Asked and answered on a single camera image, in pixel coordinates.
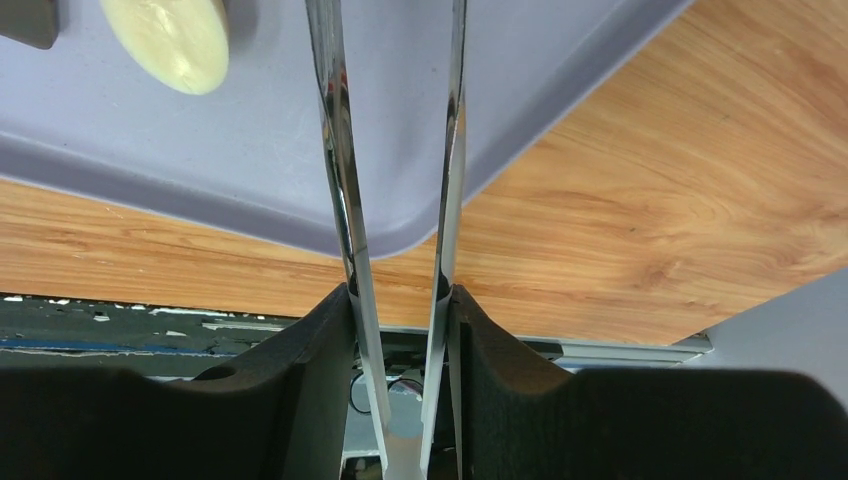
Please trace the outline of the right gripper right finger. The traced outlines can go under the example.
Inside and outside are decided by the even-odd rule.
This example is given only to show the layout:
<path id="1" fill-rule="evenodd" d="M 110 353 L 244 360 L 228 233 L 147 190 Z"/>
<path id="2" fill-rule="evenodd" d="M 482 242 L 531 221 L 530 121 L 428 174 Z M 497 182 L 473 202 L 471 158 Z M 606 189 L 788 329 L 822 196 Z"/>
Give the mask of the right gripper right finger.
<path id="1" fill-rule="evenodd" d="M 555 365 L 463 287 L 450 353 L 463 479 L 843 479 L 847 413 L 794 372 Z"/>

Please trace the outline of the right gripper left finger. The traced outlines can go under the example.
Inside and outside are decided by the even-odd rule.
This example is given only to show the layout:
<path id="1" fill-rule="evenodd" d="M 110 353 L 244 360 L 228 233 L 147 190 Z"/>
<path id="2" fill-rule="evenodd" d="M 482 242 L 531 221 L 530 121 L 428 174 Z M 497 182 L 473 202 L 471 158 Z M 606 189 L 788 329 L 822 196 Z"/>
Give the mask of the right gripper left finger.
<path id="1" fill-rule="evenodd" d="M 355 328 L 339 286 L 190 381 L 123 368 L 1 373 L 5 479 L 336 479 Z"/>

